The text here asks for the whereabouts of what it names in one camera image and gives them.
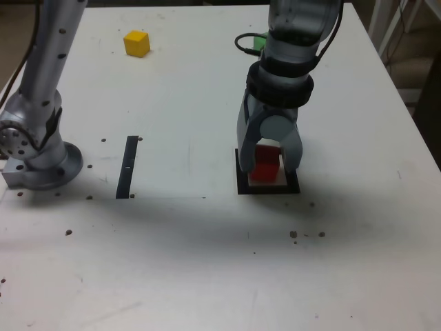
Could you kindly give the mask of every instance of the gray robot arm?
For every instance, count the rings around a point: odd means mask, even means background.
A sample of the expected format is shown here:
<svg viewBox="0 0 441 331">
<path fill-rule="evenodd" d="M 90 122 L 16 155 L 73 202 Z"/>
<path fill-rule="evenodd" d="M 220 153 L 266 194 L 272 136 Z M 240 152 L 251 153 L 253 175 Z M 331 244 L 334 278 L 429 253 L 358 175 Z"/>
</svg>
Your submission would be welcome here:
<svg viewBox="0 0 441 331">
<path fill-rule="evenodd" d="M 77 147 L 59 132 L 57 85 L 87 1 L 46 0 L 19 89 L 0 114 L 0 148 L 9 156 L 3 177 L 10 188 L 46 190 L 80 172 Z"/>
<path fill-rule="evenodd" d="M 286 171 L 298 168 L 302 158 L 298 108 L 309 100 L 314 88 L 309 72 L 334 39 L 342 10 L 342 0 L 271 0 L 267 42 L 260 61 L 249 69 L 237 123 L 243 172 L 254 169 L 256 144 L 262 138 L 280 143 Z M 316 55 L 334 26 L 328 44 Z"/>
<path fill-rule="evenodd" d="M 280 142 L 285 168 L 295 170 L 302 156 L 297 109 L 314 83 L 308 72 L 332 31 L 342 0 L 273 0 L 269 34 L 259 62 L 251 66 L 238 119 L 239 163 L 254 167 L 262 138 Z M 75 178 L 83 166 L 77 147 L 59 132 L 61 96 L 57 91 L 86 0 L 46 0 L 37 39 L 20 88 L 0 114 L 0 150 L 9 156 L 3 177 L 10 188 L 46 190 Z"/>
</svg>

